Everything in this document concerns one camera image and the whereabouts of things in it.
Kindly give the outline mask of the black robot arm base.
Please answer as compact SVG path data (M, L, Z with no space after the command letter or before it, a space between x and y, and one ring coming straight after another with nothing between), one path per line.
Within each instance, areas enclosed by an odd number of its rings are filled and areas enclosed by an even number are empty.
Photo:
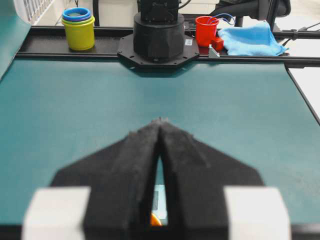
M199 57L196 41L185 34L178 0L139 0L133 33L119 41L118 56L143 67L176 68Z

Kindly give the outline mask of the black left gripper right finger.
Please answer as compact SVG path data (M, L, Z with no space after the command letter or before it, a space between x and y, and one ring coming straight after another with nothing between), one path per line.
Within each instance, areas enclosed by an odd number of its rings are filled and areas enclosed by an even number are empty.
M159 125L168 225L181 240L226 240L225 186L263 186L258 171L168 123Z

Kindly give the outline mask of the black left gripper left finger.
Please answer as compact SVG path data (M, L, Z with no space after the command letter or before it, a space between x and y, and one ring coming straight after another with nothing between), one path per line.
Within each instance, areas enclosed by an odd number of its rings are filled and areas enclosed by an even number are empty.
M52 187L91 188L83 222L87 240L131 240L149 227L159 130L153 121L55 174Z

